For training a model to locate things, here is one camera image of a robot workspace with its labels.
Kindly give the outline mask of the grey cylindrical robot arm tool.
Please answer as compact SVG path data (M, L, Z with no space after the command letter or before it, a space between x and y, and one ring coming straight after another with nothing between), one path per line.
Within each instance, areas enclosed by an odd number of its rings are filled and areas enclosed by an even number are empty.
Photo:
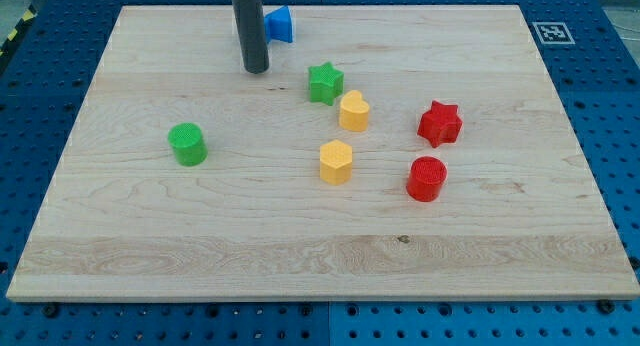
M261 74L269 68L262 0L231 0L244 68Z

